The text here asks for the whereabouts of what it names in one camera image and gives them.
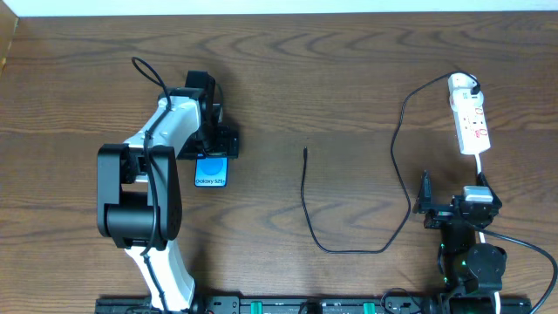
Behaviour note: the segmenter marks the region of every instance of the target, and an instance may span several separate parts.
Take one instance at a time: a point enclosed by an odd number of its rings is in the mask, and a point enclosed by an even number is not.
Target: white power strip
[[[490,148],[488,127],[482,104],[482,92],[471,94],[477,83],[465,74],[456,73],[448,79],[450,106],[462,154],[480,154]]]

